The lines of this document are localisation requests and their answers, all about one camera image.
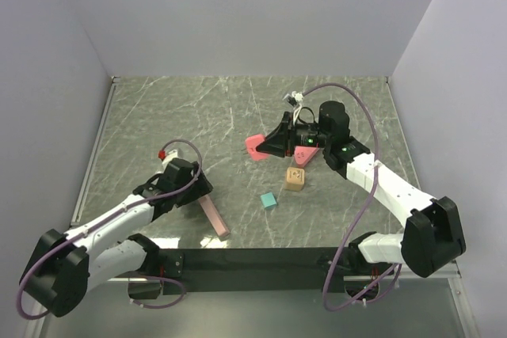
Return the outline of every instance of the pink triangle block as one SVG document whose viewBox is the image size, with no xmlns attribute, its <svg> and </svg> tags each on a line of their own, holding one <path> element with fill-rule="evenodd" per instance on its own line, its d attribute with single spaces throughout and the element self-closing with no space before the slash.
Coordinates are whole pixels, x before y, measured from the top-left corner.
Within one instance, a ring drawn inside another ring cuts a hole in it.
<svg viewBox="0 0 507 338">
<path fill-rule="evenodd" d="M 294 150 L 295 163 L 300 167 L 304 168 L 306 164 L 311 160 L 312 157 L 318 152 L 318 148 L 313 146 L 297 146 Z"/>
<path fill-rule="evenodd" d="M 249 138 L 246 138 L 245 140 L 246 151 L 249 153 L 250 157 L 253 160 L 259 161 L 269 157 L 268 154 L 263 154 L 255 150 L 255 148 L 257 148 L 257 146 L 264 141 L 265 141 L 264 135 L 254 135 L 250 136 Z"/>
</svg>

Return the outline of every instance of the small cube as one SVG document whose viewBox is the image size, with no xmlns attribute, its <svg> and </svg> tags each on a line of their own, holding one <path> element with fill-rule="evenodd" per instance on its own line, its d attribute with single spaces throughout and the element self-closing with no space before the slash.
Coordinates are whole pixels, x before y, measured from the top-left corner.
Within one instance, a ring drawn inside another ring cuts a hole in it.
<svg viewBox="0 0 507 338">
<path fill-rule="evenodd" d="M 299 192 L 304 186 L 304 169 L 292 168 L 287 169 L 285 174 L 284 189 Z"/>
<path fill-rule="evenodd" d="M 271 192 L 263 194 L 261 196 L 261 201 L 262 201 L 262 206 L 264 206 L 264 209 L 268 209 L 270 207 L 276 206 L 275 196 Z"/>
</svg>

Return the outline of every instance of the black base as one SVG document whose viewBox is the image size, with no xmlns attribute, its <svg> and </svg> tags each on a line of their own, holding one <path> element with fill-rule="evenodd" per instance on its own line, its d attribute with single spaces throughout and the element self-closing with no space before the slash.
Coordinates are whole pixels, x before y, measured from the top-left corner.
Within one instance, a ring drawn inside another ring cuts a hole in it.
<svg viewBox="0 0 507 338">
<path fill-rule="evenodd" d="M 164 276 L 181 281 L 188 292 L 321 290 L 335 252 L 336 248 L 161 249 L 159 259 Z M 344 250 L 330 292 L 345 292 L 344 276 L 370 276 L 390 267 L 354 260 L 355 255 L 353 249 Z M 180 292 L 173 284 L 164 285 L 163 294 Z"/>
</svg>

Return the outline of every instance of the pink rectangular block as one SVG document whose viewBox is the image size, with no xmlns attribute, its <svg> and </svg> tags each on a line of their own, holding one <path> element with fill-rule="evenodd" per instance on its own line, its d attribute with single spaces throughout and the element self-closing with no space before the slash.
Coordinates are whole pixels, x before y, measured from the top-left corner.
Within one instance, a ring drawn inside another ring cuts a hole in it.
<svg viewBox="0 0 507 338">
<path fill-rule="evenodd" d="M 227 225 L 223 221 L 219 211 L 216 210 L 215 204 L 213 203 L 210 196 L 209 195 L 202 196 L 198 200 L 200 206 L 203 208 L 204 213 L 208 217 L 209 222 L 212 224 L 219 238 L 222 239 L 227 235 L 229 235 L 231 232 L 227 228 Z"/>
<path fill-rule="evenodd" d="M 318 152 L 319 148 L 313 146 L 297 146 L 294 149 L 294 161 L 300 167 L 304 168 L 312 157 Z"/>
</svg>

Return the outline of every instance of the pink block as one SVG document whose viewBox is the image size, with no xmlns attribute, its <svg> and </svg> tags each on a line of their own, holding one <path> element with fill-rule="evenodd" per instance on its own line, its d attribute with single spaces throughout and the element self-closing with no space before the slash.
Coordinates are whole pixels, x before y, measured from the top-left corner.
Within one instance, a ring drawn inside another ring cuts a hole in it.
<svg viewBox="0 0 507 338">
<path fill-rule="evenodd" d="M 257 148 L 257 146 L 264 141 L 265 141 L 264 135 L 254 135 L 250 136 L 249 138 L 246 138 L 245 140 L 246 151 L 249 153 L 250 157 L 253 160 L 259 161 L 269 157 L 268 154 L 262 154 L 261 152 L 257 152 L 255 150 L 255 148 Z"/>
<path fill-rule="evenodd" d="M 314 148 L 313 146 L 297 146 L 294 150 L 295 163 L 300 168 L 304 168 L 317 152 L 318 148 Z"/>
<path fill-rule="evenodd" d="M 199 204 L 203 208 L 204 213 L 208 217 L 209 222 L 212 224 L 216 234 L 220 239 L 226 237 L 231 233 L 223 221 L 219 211 L 216 210 L 215 204 L 209 195 L 200 197 Z"/>
</svg>

